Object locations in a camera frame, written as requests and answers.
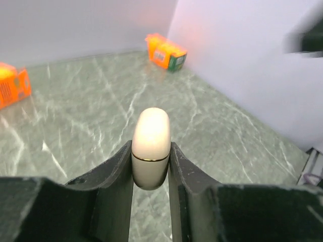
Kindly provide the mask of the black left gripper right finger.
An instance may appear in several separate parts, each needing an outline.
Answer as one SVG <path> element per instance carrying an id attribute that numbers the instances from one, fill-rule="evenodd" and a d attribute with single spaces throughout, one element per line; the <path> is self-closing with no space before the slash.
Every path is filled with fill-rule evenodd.
<path id="1" fill-rule="evenodd" d="M 223 184 L 171 144 L 173 241 L 322 241 L 317 186 Z"/>

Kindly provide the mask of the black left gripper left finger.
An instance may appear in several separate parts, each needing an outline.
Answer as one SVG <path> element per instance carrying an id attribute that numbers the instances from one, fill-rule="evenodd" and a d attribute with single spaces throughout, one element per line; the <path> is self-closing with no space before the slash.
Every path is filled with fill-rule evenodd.
<path id="1" fill-rule="evenodd" d="M 127 241 L 133 179 L 131 142 L 66 184 L 1 178 L 1 241 Z"/>

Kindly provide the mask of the beige earbud charging case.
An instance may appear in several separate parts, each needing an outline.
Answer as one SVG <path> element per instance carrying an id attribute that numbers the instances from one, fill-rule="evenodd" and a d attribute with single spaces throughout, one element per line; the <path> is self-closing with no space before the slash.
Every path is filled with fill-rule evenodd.
<path id="1" fill-rule="evenodd" d="M 168 114 L 150 107 L 139 116 L 132 139 L 132 175 L 141 189 L 151 191 L 165 181 L 171 150 Z"/>

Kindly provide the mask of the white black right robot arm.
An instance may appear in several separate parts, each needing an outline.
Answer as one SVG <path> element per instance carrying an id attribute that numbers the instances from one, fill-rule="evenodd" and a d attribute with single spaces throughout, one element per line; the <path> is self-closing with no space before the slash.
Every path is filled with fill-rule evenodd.
<path id="1" fill-rule="evenodd" d="M 322 58 L 322 2 L 312 7 L 287 34 L 284 51 Z"/>

